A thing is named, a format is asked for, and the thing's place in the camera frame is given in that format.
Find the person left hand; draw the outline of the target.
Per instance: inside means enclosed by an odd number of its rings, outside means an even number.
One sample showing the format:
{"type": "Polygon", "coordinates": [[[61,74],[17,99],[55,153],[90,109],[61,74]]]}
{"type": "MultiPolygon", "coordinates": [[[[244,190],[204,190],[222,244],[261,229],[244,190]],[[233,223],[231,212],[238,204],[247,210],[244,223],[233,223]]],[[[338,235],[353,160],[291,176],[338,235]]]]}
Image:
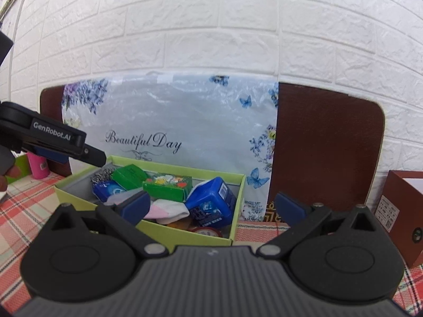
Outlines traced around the person left hand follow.
{"type": "Polygon", "coordinates": [[[1,187],[0,191],[3,193],[7,190],[8,181],[7,178],[17,178],[21,175],[21,170],[19,167],[16,166],[16,157],[12,154],[12,152],[1,146],[1,187]]]}

